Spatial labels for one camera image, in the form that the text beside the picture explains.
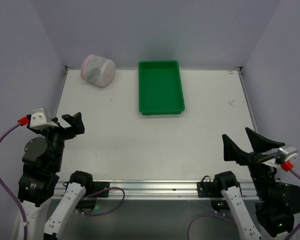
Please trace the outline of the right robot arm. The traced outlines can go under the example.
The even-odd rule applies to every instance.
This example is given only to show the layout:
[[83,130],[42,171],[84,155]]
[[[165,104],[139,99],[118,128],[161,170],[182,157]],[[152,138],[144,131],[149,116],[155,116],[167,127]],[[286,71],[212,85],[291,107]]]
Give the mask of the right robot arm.
[[225,198],[241,240],[289,240],[300,228],[294,226],[295,215],[300,213],[300,187],[280,182],[275,175],[277,169],[293,171],[292,161],[298,158],[298,150],[268,139],[248,127],[245,132],[252,152],[243,151],[223,134],[223,159],[248,168],[259,199],[255,204],[255,215],[260,230],[257,230],[244,204],[240,184],[233,172],[216,174],[213,184]]

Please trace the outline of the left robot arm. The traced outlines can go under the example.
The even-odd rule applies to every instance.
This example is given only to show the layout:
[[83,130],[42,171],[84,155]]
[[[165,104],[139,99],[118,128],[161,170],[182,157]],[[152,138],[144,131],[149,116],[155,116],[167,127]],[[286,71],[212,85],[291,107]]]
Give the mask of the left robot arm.
[[23,174],[18,182],[18,200],[22,207],[22,223],[28,240],[58,240],[65,225],[82,197],[91,193],[93,176],[84,171],[75,171],[66,184],[65,193],[53,214],[48,217],[55,187],[59,181],[65,142],[84,134],[82,114],[64,114],[62,119],[68,127],[62,127],[58,119],[50,118],[40,108],[18,120],[39,136],[24,147]]

